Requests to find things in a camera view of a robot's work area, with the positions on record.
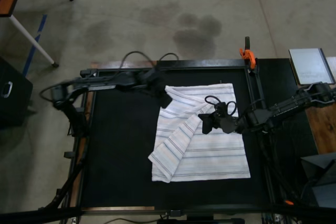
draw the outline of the floor stain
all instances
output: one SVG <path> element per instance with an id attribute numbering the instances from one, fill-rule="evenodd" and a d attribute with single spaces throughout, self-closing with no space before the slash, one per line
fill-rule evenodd
<path id="1" fill-rule="evenodd" d="M 85 38 L 82 45 L 85 50 L 92 54 L 100 54 L 113 47 L 113 40 L 109 34 L 111 30 L 111 23 L 108 20 L 103 20 L 91 24 L 85 31 L 83 38 Z"/>
<path id="2" fill-rule="evenodd" d="M 222 32 L 222 23 L 211 15 L 198 19 L 193 14 L 182 14 L 178 23 L 186 29 L 177 31 L 173 40 L 185 59 L 211 59 L 215 56 L 215 37 Z"/>
<path id="3" fill-rule="evenodd" d="M 199 20 L 195 14 L 184 13 L 178 17 L 177 22 L 180 26 L 193 27 L 197 26 Z"/>
<path id="4" fill-rule="evenodd" d="M 142 9 L 139 20 L 153 25 L 167 25 L 180 11 L 181 7 L 178 2 L 155 5 Z"/>

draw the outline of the striped towel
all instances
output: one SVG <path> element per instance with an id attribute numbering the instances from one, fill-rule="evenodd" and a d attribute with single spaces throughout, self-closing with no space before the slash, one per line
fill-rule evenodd
<path id="1" fill-rule="evenodd" d="M 166 86 L 165 90 L 173 101 L 166 109 L 160 109 L 154 151 L 148 157 L 153 163 L 152 180 L 169 183 L 250 178 L 242 135 L 226 134 L 221 129 L 204 135 L 198 117 L 214 111 L 213 105 L 204 101 L 207 95 L 222 102 L 236 101 L 233 85 Z M 233 109 L 230 104 L 228 112 Z"/>

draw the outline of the blue tape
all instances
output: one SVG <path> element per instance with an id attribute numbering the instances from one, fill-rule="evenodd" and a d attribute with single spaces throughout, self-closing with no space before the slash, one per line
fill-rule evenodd
<path id="1" fill-rule="evenodd" d="M 40 26 L 38 27 L 37 32 L 40 33 L 43 30 L 44 24 L 46 23 L 47 20 L 47 14 L 44 14 L 40 23 Z"/>
<path id="2" fill-rule="evenodd" d="M 43 17 L 42 17 L 42 20 L 40 22 L 40 25 L 38 27 L 38 30 L 37 30 L 38 35 L 35 38 L 36 42 L 38 42 L 40 40 L 41 32 L 42 32 L 42 30 L 44 28 L 44 24 L 46 23 L 46 20 L 47 20 L 47 15 L 44 14 Z M 32 46 L 30 48 L 30 51 L 29 51 L 29 54 L 28 54 L 28 58 L 26 60 L 26 64 L 25 64 L 25 66 L 23 68 L 23 71 L 22 71 L 22 74 L 23 74 L 24 77 L 26 77 L 27 74 L 28 74 L 28 70 L 29 70 L 30 64 L 31 64 L 31 62 L 33 60 L 35 51 L 36 51 L 36 48 L 34 46 Z"/>

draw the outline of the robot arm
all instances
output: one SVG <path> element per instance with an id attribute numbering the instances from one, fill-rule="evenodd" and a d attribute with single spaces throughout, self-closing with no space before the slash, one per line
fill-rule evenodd
<path id="1" fill-rule="evenodd" d="M 157 68 L 152 68 L 148 72 L 125 71 L 113 77 L 77 78 L 61 82 L 50 88 L 51 101 L 53 106 L 57 110 L 63 111 L 69 119 L 73 137 L 87 136 L 89 129 L 84 113 L 77 111 L 73 105 L 76 98 L 89 91 L 106 89 L 144 92 L 157 98 L 159 105 L 163 108 L 166 108 L 172 101 L 165 92 L 165 83 Z"/>
<path id="2" fill-rule="evenodd" d="M 327 83 L 314 83 L 300 88 L 289 99 L 276 103 L 267 109 L 247 108 L 238 118 L 228 114 L 225 102 L 214 105 L 211 114 L 199 114 L 203 121 L 203 134 L 208 134 L 212 128 L 221 128 L 225 133 L 237 132 L 268 132 L 289 116 L 308 107 L 322 108 L 335 103 L 336 89 L 330 89 Z"/>

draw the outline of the black box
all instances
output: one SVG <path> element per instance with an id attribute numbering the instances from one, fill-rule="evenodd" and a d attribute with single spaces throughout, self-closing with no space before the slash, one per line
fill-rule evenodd
<path id="1" fill-rule="evenodd" d="M 0 129 L 23 123 L 33 84 L 0 58 Z"/>

